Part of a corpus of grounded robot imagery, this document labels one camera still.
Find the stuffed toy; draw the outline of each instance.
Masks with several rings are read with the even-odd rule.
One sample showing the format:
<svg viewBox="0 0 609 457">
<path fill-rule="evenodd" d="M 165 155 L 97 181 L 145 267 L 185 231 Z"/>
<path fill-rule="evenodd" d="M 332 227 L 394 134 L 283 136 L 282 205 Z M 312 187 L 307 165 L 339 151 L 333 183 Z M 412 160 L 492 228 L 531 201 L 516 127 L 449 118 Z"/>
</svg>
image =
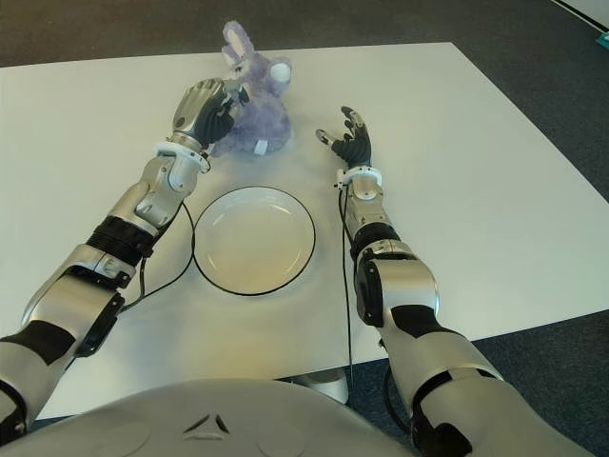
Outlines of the stuffed toy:
<svg viewBox="0 0 609 457">
<path fill-rule="evenodd" d="M 226 46 L 222 54 L 230 65 L 225 79 L 244 85 L 249 102 L 242 106 L 232 131 L 218 141 L 213 156 L 228 152 L 266 155 L 281 149 L 291 135 L 282 102 L 289 86 L 292 67 L 285 57 L 268 60 L 254 50 L 246 31 L 235 21 L 223 30 Z"/>
</svg>

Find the robot forearm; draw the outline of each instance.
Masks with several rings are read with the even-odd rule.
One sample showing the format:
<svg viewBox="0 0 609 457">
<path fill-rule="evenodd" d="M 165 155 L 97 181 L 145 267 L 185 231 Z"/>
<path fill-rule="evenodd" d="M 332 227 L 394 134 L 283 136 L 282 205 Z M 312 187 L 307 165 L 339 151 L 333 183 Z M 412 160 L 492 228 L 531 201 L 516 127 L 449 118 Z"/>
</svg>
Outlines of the robot forearm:
<svg viewBox="0 0 609 457">
<path fill-rule="evenodd" d="M 26 431 L 74 358 L 90 356 L 108 336 L 125 302 L 117 289 L 209 170 L 208 145 L 232 127 L 230 89 L 237 88 L 212 79 L 187 91 L 172 136 L 157 145 L 140 181 L 34 294 L 22 329 L 0 339 L 0 445 Z"/>
</svg>

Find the black rubber finger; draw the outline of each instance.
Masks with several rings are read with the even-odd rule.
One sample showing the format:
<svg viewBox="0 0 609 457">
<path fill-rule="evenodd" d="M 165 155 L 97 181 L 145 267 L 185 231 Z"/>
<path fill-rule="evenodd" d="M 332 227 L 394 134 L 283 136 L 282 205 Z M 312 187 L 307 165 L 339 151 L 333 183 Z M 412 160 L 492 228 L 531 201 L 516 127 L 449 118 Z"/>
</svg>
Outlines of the black rubber finger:
<svg viewBox="0 0 609 457">
<path fill-rule="evenodd" d="M 341 111 L 347 117 L 347 119 L 351 119 L 351 112 L 353 111 L 353 109 L 351 109 L 350 107 L 341 107 Z"/>
<path fill-rule="evenodd" d="M 339 157 L 343 158 L 341 156 L 341 154 L 344 151 L 344 141 L 343 140 L 337 140 L 334 143 L 332 143 L 332 148 L 331 148 L 334 152 L 336 152 L 338 154 Z"/>
</svg>

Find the robotic hand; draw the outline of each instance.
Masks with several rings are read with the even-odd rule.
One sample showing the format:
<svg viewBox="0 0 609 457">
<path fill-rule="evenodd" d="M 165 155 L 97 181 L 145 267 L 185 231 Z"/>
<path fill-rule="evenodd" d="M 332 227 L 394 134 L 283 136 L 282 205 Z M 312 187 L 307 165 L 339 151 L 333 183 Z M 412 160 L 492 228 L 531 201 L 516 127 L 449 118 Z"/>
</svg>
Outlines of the robotic hand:
<svg viewBox="0 0 609 457">
<path fill-rule="evenodd" d="M 26 432 L 74 358 L 102 345 L 125 302 L 117 289 L 152 254 L 198 173 L 209 171 L 210 145 L 232 129 L 247 99 L 234 81 L 207 79 L 190 88 L 140 181 L 34 294 L 22 329 L 0 339 L 0 445 Z"/>
<path fill-rule="evenodd" d="M 543 422 L 465 337 L 438 323 L 434 276 L 383 210 L 362 116 L 342 112 L 351 135 L 316 134 L 349 168 L 339 170 L 337 187 L 346 187 L 358 313 L 381 334 L 414 444 L 424 456 L 590 455 Z"/>
</svg>

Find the robot finger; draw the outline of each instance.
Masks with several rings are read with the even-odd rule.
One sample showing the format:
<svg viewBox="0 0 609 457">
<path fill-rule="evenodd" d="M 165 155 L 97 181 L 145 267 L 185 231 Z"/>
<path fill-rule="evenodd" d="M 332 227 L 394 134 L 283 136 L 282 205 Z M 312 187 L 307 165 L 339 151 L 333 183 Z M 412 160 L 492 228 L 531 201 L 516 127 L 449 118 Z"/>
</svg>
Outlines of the robot finger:
<svg viewBox="0 0 609 457">
<path fill-rule="evenodd" d="M 328 145 L 332 150 L 334 150 L 333 146 L 335 143 L 343 142 L 342 140 L 339 140 L 335 136 L 330 135 L 327 131 L 322 130 L 322 129 L 315 130 L 315 136 L 317 136 L 317 139 L 320 140 L 322 143 L 324 143 L 325 145 Z"/>
</svg>

